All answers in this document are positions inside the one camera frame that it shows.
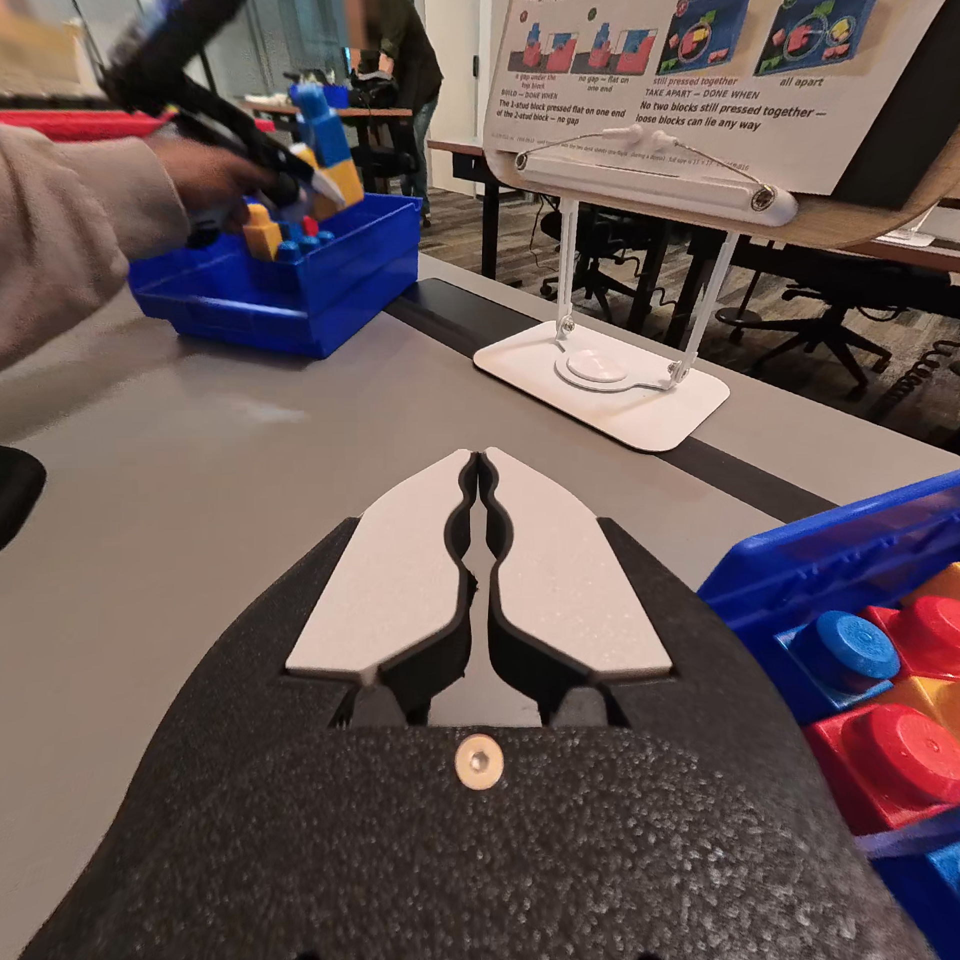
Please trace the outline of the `wooden desk with black legs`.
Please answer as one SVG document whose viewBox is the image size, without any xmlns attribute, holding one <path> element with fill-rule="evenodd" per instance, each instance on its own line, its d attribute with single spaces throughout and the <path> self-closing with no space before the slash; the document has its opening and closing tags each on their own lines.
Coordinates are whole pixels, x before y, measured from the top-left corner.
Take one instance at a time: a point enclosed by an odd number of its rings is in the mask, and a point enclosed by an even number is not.
<svg viewBox="0 0 960 960">
<path fill-rule="evenodd" d="M 454 179 L 483 187 L 481 275 L 496 280 L 501 194 L 505 193 L 508 200 L 526 199 L 527 194 L 496 177 L 479 142 L 428 139 L 426 146 L 450 154 Z"/>
</svg>

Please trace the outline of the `printed instruction sheet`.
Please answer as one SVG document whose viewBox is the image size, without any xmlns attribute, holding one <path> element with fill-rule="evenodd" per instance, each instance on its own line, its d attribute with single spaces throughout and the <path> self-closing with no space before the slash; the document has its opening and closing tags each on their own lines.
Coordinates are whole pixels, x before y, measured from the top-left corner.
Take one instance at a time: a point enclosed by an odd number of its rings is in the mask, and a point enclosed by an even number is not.
<svg viewBox="0 0 960 960">
<path fill-rule="evenodd" d="M 511 2 L 484 147 L 829 196 L 958 66 L 958 2 Z"/>
</svg>

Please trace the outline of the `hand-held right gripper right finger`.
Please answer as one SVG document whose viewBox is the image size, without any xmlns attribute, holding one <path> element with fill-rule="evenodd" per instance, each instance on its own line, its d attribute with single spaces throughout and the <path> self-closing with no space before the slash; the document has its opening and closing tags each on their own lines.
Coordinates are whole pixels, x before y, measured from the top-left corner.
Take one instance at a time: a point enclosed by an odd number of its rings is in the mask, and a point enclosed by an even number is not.
<svg viewBox="0 0 960 960">
<path fill-rule="evenodd" d="M 494 558 L 490 663 L 548 725 L 570 690 L 667 677 L 673 662 L 602 529 L 555 480 L 497 447 L 479 455 L 478 491 Z"/>
</svg>

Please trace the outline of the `black round cushion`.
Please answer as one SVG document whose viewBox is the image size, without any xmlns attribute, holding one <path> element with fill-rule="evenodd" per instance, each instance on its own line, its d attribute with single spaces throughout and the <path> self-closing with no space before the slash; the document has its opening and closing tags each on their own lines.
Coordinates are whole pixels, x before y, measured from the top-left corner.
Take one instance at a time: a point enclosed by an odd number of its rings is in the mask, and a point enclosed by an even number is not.
<svg viewBox="0 0 960 960">
<path fill-rule="evenodd" d="M 32 454 L 1 446 L 1 549 L 18 535 L 46 484 L 47 471 Z"/>
</svg>

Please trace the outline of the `red plastic bin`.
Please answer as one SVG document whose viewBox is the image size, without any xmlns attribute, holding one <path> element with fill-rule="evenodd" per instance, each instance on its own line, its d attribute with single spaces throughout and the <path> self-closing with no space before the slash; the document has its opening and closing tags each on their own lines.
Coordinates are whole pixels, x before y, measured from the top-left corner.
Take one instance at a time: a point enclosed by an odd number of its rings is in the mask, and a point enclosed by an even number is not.
<svg viewBox="0 0 960 960">
<path fill-rule="evenodd" d="M 148 138 L 169 122 L 174 113 L 158 117 L 116 110 L 26 110 L 1 111 L 1 124 L 34 130 L 58 143 L 112 141 Z"/>
</svg>

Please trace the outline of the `person's left hand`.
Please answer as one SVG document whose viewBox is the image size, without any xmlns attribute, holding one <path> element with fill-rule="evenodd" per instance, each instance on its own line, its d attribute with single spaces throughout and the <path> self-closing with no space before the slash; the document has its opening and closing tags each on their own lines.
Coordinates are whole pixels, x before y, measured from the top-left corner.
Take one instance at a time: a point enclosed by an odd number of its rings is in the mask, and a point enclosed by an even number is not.
<svg viewBox="0 0 960 960">
<path fill-rule="evenodd" d="M 214 215 L 220 229 L 239 234 L 249 220 L 246 197 L 272 188 L 279 175 L 235 153 L 194 140 L 155 135 L 145 140 L 174 186 L 188 219 Z"/>
</svg>

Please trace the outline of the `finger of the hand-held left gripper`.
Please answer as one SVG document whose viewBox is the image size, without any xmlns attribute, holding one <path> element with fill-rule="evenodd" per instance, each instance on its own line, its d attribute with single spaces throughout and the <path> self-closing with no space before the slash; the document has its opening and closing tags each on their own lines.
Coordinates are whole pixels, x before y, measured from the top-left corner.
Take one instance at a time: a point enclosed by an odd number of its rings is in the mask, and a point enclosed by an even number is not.
<svg viewBox="0 0 960 960">
<path fill-rule="evenodd" d="M 308 167 L 307 174 L 296 178 L 302 211 L 339 212 L 347 208 L 342 190 L 324 170 Z"/>
</svg>

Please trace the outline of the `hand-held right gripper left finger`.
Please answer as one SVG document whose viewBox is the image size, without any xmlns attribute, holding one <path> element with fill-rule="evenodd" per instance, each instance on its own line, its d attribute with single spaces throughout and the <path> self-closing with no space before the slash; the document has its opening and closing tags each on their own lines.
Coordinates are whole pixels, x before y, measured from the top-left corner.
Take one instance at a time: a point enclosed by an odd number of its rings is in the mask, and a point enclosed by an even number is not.
<svg viewBox="0 0 960 960">
<path fill-rule="evenodd" d="M 384 687 L 414 715 L 465 675 L 476 583 L 463 558 L 478 459 L 455 450 L 362 513 L 287 656 L 288 674 Z"/>
</svg>

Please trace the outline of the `blue plastic bin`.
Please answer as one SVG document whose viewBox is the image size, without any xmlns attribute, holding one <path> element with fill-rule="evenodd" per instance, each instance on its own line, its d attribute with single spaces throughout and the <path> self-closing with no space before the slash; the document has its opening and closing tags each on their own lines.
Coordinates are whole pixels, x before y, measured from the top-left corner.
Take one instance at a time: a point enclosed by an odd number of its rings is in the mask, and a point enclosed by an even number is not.
<svg viewBox="0 0 960 960">
<path fill-rule="evenodd" d="M 324 359 L 418 278 L 422 201 L 366 194 L 321 222 L 333 242 L 302 268 L 266 272 L 240 236 L 132 262 L 141 311 L 177 334 Z"/>
<path fill-rule="evenodd" d="M 827 611 L 891 605 L 958 560 L 954 471 L 747 538 L 727 552 L 699 595 L 786 703 L 767 671 L 776 634 Z"/>
</svg>

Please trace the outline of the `black office chair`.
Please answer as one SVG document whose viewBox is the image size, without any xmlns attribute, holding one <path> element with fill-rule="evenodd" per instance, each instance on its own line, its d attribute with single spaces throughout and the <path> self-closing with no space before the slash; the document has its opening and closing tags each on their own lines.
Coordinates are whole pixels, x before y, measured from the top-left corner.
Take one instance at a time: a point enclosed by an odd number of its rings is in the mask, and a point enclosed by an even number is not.
<svg viewBox="0 0 960 960">
<path fill-rule="evenodd" d="M 852 377 L 854 386 L 848 398 L 857 402 L 866 394 L 870 381 L 854 351 L 875 358 L 871 370 L 876 374 L 886 371 L 892 353 L 847 327 L 848 313 L 856 311 L 879 323 L 891 322 L 911 309 L 915 286 L 921 294 L 940 293 L 951 286 L 951 280 L 947 271 L 900 261 L 814 253 L 813 264 L 799 268 L 781 297 L 786 302 L 802 298 L 822 304 L 817 316 L 764 320 L 747 309 L 755 289 L 755 284 L 751 284 L 739 307 L 723 307 L 714 317 L 730 327 L 728 341 L 735 345 L 742 342 L 747 331 L 790 333 L 788 340 L 755 359 L 748 371 L 751 377 L 758 377 L 765 365 L 785 354 L 813 354 L 825 347 Z"/>
<path fill-rule="evenodd" d="M 608 323 L 614 320 L 607 295 L 611 292 L 630 298 L 626 329 L 641 333 L 652 311 L 660 271 L 664 265 L 671 235 L 671 222 L 609 207 L 579 206 L 572 290 L 582 290 L 594 299 Z M 609 260 L 623 265 L 637 260 L 638 272 L 633 287 L 607 275 L 601 263 Z"/>
</svg>

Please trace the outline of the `blue two-stud mega block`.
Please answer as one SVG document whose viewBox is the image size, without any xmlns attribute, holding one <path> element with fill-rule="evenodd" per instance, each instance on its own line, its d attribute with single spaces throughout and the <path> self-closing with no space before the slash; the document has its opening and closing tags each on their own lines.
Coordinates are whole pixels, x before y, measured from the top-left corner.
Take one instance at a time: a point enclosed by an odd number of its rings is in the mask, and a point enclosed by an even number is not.
<svg viewBox="0 0 960 960">
<path fill-rule="evenodd" d="M 289 94 L 296 108 L 300 142 L 311 150 L 318 167 L 326 169 L 351 161 L 349 139 L 326 88 L 316 82 L 300 82 L 290 86 Z"/>
</svg>

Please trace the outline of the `group of built block steps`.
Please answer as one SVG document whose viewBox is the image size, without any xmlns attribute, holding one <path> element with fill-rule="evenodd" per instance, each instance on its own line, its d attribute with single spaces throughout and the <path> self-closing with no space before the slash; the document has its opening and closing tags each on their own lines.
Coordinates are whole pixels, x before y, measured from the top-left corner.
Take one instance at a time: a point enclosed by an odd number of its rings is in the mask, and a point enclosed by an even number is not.
<svg viewBox="0 0 960 960">
<path fill-rule="evenodd" d="M 303 268 L 334 240 L 321 229 L 320 221 L 308 211 L 284 219 L 274 215 L 265 202 L 246 203 L 242 241 L 248 261 L 262 273 L 282 268 Z"/>
</svg>

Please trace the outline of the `person's left forearm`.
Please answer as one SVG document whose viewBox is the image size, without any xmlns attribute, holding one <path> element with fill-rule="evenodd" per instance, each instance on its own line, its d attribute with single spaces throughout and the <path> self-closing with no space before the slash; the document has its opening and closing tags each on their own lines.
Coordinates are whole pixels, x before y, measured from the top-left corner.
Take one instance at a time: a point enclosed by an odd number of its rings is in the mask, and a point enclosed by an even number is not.
<svg viewBox="0 0 960 960">
<path fill-rule="evenodd" d="M 140 138 L 58 143 L 1 127 L 1 369 L 125 286 L 131 261 L 184 246 L 174 184 Z"/>
</svg>

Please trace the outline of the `pile of mixed toy blocks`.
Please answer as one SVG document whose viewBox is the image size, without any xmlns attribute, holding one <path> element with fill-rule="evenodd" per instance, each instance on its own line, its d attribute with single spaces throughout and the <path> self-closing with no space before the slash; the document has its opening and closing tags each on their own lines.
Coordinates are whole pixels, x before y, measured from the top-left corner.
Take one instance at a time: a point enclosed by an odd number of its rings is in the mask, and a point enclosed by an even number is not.
<svg viewBox="0 0 960 960">
<path fill-rule="evenodd" d="M 890 691 L 801 731 L 873 869 L 938 957 L 958 958 L 958 562 L 891 605 L 832 611 L 881 629 L 900 670 Z"/>
</svg>

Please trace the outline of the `long wooden desk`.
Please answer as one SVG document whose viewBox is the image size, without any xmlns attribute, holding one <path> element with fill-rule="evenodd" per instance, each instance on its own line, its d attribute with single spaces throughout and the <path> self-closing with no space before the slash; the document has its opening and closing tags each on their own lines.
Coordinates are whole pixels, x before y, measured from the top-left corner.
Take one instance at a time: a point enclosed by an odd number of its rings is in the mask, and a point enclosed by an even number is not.
<svg viewBox="0 0 960 960">
<path fill-rule="evenodd" d="M 285 138 L 291 144 L 302 140 L 297 120 L 299 109 L 293 102 L 287 100 L 280 102 L 276 98 L 258 96 L 246 96 L 235 100 L 238 106 L 254 119 L 269 120 L 278 138 Z M 368 144 L 373 141 L 375 145 L 380 146 L 386 145 L 388 141 L 393 142 L 391 136 L 381 135 L 377 130 L 384 128 L 392 131 L 395 127 L 411 123 L 413 117 L 409 109 L 394 107 L 370 108 L 348 105 L 334 107 L 333 110 L 340 117 L 344 127 L 356 130 L 354 138 L 350 139 L 351 144 L 361 142 Z"/>
</svg>

